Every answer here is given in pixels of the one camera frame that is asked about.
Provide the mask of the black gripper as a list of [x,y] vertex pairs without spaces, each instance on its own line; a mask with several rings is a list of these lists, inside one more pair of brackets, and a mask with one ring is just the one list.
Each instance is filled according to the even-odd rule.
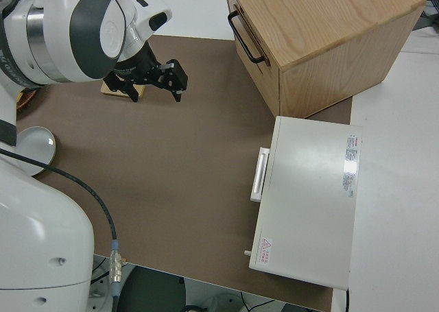
[[131,58],[116,64],[115,73],[109,73],[104,78],[104,94],[129,97],[133,102],[138,102],[139,92],[133,82],[147,84],[147,74],[155,68],[159,72],[158,87],[168,90],[176,102],[180,102],[182,93],[187,89],[187,74],[177,59],[160,64],[149,44],[144,44]]

